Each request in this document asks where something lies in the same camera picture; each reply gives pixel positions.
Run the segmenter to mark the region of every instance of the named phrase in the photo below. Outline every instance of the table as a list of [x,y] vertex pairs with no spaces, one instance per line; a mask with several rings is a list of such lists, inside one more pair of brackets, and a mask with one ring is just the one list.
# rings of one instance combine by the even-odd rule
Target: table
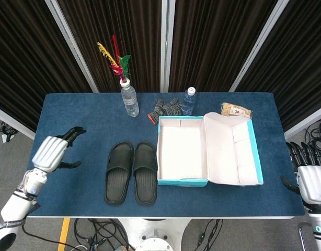
[[45,98],[31,159],[48,135],[65,133],[81,126],[80,135],[66,151],[63,161],[82,161],[76,169],[58,169],[48,175],[38,202],[40,209],[31,216],[86,218],[269,218],[304,214],[301,197],[283,187],[280,176],[296,184],[285,145],[283,130],[273,94],[198,93],[193,115],[221,113],[221,103],[229,102],[253,111],[253,126],[261,161],[262,186],[229,186],[211,182],[203,188],[159,186],[156,202],[141,206],[135,201],[131,177],[123,204],[110,206],[104,201],[105,173],[110,149],[118,142],[133,146],[146,141],[157,144],[157,126],[147,114],[157,98],[165,102],[183,93],[138,93],[140,114],[127,115],[120,93],[48,94]]

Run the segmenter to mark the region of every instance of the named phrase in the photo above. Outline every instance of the green feather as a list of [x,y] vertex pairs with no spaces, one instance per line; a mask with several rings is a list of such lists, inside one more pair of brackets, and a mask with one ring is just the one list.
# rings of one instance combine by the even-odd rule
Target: green feather
[[128,73],[128,60],[131,58],[131,55],[126,55],[124,57],[119,57],[120,58],[120,65],[122,68],[122,75],[123,78],[126,78],[129,73]]

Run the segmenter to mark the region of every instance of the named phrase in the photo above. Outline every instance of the bottle cap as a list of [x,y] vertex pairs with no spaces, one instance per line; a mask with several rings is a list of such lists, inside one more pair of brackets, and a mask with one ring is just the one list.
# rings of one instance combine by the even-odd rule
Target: bottle cap
[[196,89],[194,87],[190,87],[187,90],[187,94],[193,96],[196,93]]
[[128,88],[130,86],[130,80],[128,78],[125,79],[125,82],[120,79],[120,85],[122,88]]

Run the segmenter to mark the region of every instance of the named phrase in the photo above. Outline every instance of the robotic arm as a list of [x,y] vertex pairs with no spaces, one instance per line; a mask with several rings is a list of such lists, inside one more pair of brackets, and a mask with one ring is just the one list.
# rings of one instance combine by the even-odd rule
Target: robotic arm
[[[287,143],[292,160],[295,164],[295,175],[299,186],[289,183],[281,176],[284,186],[292,192],[301,195],[303,204],[309,209],[314,237],[318,250],[321,251],[321,156],[311,145],[294,142]],[[303,250],[305,250],[301,229],[299,230]]]
[[22,182],[13,192],[1,211],[3,224],[0,224],[0,251],[9,249],[20,226],[24,225],[27,215],[39,208],[36,197],[47,182],[47,174],[57,168],[75,168],[81,164],[61,162],[65,150],[72,146],[78,135],[85,133],[82,127],[71,128],[66,134],[48,136],[36,152],[32,162],[33,170],[26,171]]

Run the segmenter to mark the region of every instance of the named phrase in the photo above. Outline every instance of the gray work glove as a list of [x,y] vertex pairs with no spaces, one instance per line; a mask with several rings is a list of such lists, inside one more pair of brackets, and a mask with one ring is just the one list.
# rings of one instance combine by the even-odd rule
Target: gray work glove
[[158,123],[160,116],[178,116],[181,115],[181,103],[178,102],[178,98],[174,98],[171,102],[164,105],[163,99],[158,99],[157,104],[153,112],[148,114],[149,119],[153,124]]

